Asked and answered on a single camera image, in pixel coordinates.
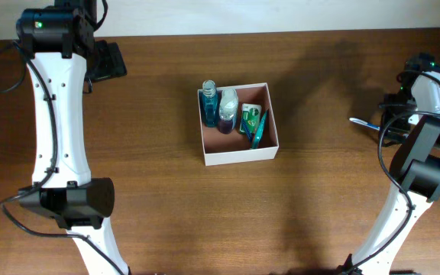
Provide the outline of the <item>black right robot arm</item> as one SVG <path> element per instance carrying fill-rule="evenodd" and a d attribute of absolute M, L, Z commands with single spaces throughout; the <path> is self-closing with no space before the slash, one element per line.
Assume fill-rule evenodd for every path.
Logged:
<path fill-rule="evenodd" d="M 378 131 L 377 157 L 396 145 L 389 166 L 388 197 L 364 243 L 349 254 L 339 274 L 389 274 L 419 218 L 440 199 L 440 66 L 427 53 L 409 58 L 387 94 Z"/>

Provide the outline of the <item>green toothpaste tube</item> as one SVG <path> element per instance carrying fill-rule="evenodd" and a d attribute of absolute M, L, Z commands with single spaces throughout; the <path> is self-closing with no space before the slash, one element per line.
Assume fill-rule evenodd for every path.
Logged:
<path fill-rule="evenodd" d="M 260 123 L 258 125 L 257 131 L 252 139 L 251 149 L 258 149 L 259 148 L 259 145 L 262 140 L 263 133 L 264 133 L 265 123 L 266 123 L 268 116 L 269 116 L 269 111 L 266 110 L 265 113 L 263 114 L 262 118 L 260 119 Z"/>

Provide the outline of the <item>clear purple soap bottle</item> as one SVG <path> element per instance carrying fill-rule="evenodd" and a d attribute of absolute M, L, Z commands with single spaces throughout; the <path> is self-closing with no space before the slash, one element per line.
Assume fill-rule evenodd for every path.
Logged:
<path fill-rule="evenodd" d="M 223 134 L 230 134 L 234 128 L 238 112 L 238 95 L 235 89 L 222 91 L 219 104 L 218 130 Z"/>

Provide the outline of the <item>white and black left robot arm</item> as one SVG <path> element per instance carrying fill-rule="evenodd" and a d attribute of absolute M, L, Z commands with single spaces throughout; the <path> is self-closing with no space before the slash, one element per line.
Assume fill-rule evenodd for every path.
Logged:
<path fill-rule="evenodd" d="M 37 153 L 20 205 L 53 219 L 72 238 L 90 274 L 129 274 L 111 227 L 115 189 L 94 178 L 83 137 L 83 86 L 106 61 L 96 49 L 103 20 L 94 1 L 56 1 L 29 8 L 17 21 L 19 50 L 34 90 Z"/>

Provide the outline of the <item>blue mouthwash bottle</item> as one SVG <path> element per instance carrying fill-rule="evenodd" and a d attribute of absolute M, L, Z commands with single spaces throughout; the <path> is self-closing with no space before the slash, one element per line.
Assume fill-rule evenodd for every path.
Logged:
<path fill-rule="evenodd" d="M 201 97 L 203 122 L 207 127 L 214 128 L 217 125 L 218 114 L 218 93 L 214 81 L 209 79 L 202 84 Z"/>

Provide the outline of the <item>green soap bar box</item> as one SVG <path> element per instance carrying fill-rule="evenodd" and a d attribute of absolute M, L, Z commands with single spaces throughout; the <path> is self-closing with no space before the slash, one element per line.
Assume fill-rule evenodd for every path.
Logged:
<path fill-rule="evenodd" d="M 249 132 L 254 134 L 260 124 L 261 105 L 243 103 L 241 106 L 241 119 L 247 124 Z"/>

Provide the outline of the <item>blue and white toothbrush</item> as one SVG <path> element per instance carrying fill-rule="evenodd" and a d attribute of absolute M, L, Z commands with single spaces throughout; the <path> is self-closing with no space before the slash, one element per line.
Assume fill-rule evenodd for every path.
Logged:
<path fill-rule="evenodd" d="M 370 128 L 370 129 L 373 129 L 375 131 L 379 131 L 380 130 L 380 126 L 371 124 L 370 122 L 364 121 L 364 120 L 359 119 L 359 118 L 351 117 L 348 120 L 353 122 L 353 123 L 355 123 L 355 124 L 357 124 L 357 125 L 362 125 L 362 126 L 364 126 L 366 128 Z M 407 138 L 409 135 L 408 134 L 400 134 L 400 136 L 403 136 L 403 137 Z"/>

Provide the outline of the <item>blue disposable razor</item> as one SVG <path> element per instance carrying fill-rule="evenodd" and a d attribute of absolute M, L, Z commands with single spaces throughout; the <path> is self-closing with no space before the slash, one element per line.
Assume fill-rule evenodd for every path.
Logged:
<path fill-rule="evenodd" d="M 241 126 L 242 126 L 243 129 L 244 129 L 244 132 L 245 132 L 245 134 L 246 134 L 246 136 L 247 136 L 247 139 L 248 139 L 250 142 L 252 142 L 252 140 L 253 140 L 252 133 L 251 133 L 251 131 L 250 131 L 249 128 L 248 128 L 248 123 L 247 123 L 243 118 L 241 119 Z"/>

